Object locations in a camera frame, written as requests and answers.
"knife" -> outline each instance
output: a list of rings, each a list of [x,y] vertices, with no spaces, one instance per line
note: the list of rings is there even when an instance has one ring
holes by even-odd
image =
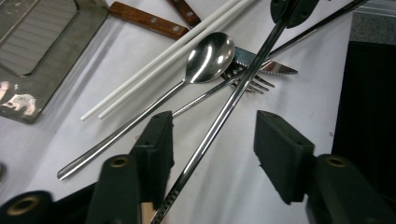
[[[173,7],[173,9],[177,12],[177,14],[186,22],[190,28],[198,25],[201,22],[201,19],[197,16],[197,14],[192,10],[189,4],[184,0],[166,0],[169,5]]]
[[[233,56],[233,61],[238,63],[242,67],[248,68],[255,57],[256,54],[249,52],[245,49],[235,47],[235,55]],[[272,75],[294,75],[298,73],[297,70],[294,70],[284,64],[277,63],[271,60],[264,62],[260,67],[259,71],[265,74]]]
[[[108,12],[115,18],[128,21],[173,39],[179,39],[189,31],[187,27],[117,1],[110,6]]]

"white table surface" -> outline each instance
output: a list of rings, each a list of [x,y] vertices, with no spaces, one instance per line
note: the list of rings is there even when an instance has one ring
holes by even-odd
[[[185,24],[163,0],[122,2]],[[188,1],[202,20],[225,2]],[[274,26],[270,2],[256,1],[219,31],[232,37],[238,47],[257,52]],[[349,2],[319,1],[308,21],[285,31],[276,47]],[[299,74],[263,75],[276,87],[264,95],[245,93],[181,191],[166,217],[167,223],[307,223],[304,203],[283,204],[259,167],[253,152],[256,113],[265,110],[278,114],[316,145],[315,155],[330,153],[351,18],[349,14],[332,22],[276,57],[276,61],[293,67]],[[174,42],[109,17],[36,123],[27,125],[0,118],[0,162],[7,166],[7,178],[0,187],[0,203],[36,189],[48,190],[54,200],[59,200],[95,182],[101,164],[107,158],[128,153],[149,119],[72,178],[64,181],[56,178],[57,172],[67,163],[111,134],[184,77],[187,55],[109,117],[79,120]],[[175,111],[220,82],[219,78],[207,84],[190,85],[153,115],[165,110]],[[174,120],[176,164],[168,181],[169,188],[231,93],[232,88],[227,88]]]

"wooden knife handle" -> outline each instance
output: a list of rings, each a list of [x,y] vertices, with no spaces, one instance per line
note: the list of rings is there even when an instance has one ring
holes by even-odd
[[[154,16],[135,7],[124,5],[120,2],[114,2],[110,6],[109,13],[118,19],[128,21],[174,39],[180,39],[189,31],[187,27]]]
[[[201,19],[192,10],[189,4],[184,0],[166,0],[180,15],[181,18],[190,26],[190,28],[198,25]]]

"spoon bowl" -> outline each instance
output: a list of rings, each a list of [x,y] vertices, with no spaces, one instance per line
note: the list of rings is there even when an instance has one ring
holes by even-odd
[[[233,60],[233,40],[224,33],[205,37],[191,52],[187,61],[187,83],[204,83],[221,75]]]

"metal rod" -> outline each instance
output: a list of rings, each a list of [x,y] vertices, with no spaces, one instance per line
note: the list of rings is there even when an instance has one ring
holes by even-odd
[[[182,115],[183,113],[187,112],[188,110],[192,109],[193,107],[195,107],[196,105],[200,104],[202,101],[208,99],[209,97],[211,97],[212,95],[214,95],[215,93],[221,91],[222,89],[226,88],[227,86],[230,86],[231,84],[233,84],[237,79],[239,79],[240,77],[242,77],[242,75],[245,74],[245,71],[241,71],[239,73],[237,73],[236,75],[229,77],[227,79],[225,79],[223,82],[221,82],[219,85],[217,85],[216,87],[210,89],[209,91],[205,92],[204,94],[198,96],[195,100],[189,102],[188,104],[184,105],[183,107],[181,107],[179,110],[175,111],[172,116],[173,119],[177,118],[178,116]]]
[[[137,124],[139,124],[143,119],[145,119],[148,115],[151,114],[156,108],[162,105],[165,101],[174,96],[178,91],[180,91],[183,87],[187,85],[186,82],[180,81],[176,84],[170,91],[162,95],[157,101],[153,102],[151,105],[146,107],[145,110],[140,112],[140,114],[136,115],[133,119],[130,119],[124,125],[119,127],[114,133],[111,133],[108,137],[98,143],[96,146],[92,147],[90,150],[86,151],[84,154],[76,158],[67,164],[64,168],[62,168],[57,177],[60,180],[67,178],[72,175],[77,170],[86,166],[108,148],[110,148],[114,143],[116,143],[120,138],[122,138],[125,134],[132,130]]]
[[[300,33],[299,35],[295,36],[293,39],[289,40],[288,42],[281,45],[277,49],[274,49],[273,51],[271,51],[271,53],[268,55],[268,60],[275,57],[276,55],[284,52],[285,50],[291,48],[292,46],[296,45],[297,43],[300,43],[301,41],[303,41],[307,37],[311,36],[316,31],[321,30],[324,26],[326,26],[330,22],[347,14],[348,12],[351,12],[353,9],[355,9],[356,7],[359,7],[360,5],[364,4],[367,1],[368,0],[355,0],[355,1],[347,4],[346,6],[338,9],[330,16],[326,17],[325,19],[321,20],[320,22],[316,23],[315,25],[311,26],[310,28],[308,28],[304,32]]]
[[[256,73],[259,71],[262,63],[267,58],[271,48],[274,46],[275,42],[279,39],[283,30],[286,28],[287,20],[280,20],[276,23],[271,34],[268,36],[262,48],[259,50],[256,58],[253,60],[250,67],[247,69],[245,75],[242,77],[238,86],[233,91],[233,94],[230,96],[229,100],[225,104],[225,106],[221,109],[218,117],[215,119],[214,123],[210,127],[208,133],[206,134],[203,142],[200,146],[195,150],[194,155],[191,157],[190,161],[187,163],[183,172],[178,177],[176,183],[171,188],[168,195],[165,197],[164,202],[161,204],[160,208],[155,213],[153,219],[150,221],[150,224],[159,224],[169,211],[173,202],[176,200],[178,194],[186,185],[190,176],[192,175],[195,168],[198,166],[201,158],[205,155],[206,151],[209,149],[216,135],[219,133],[219,130],[225,123],[226,119],[230,116],[233,109],[236,107],[239,99],[242,97],[243,93],[248,87],[250,81],[255,77]]]

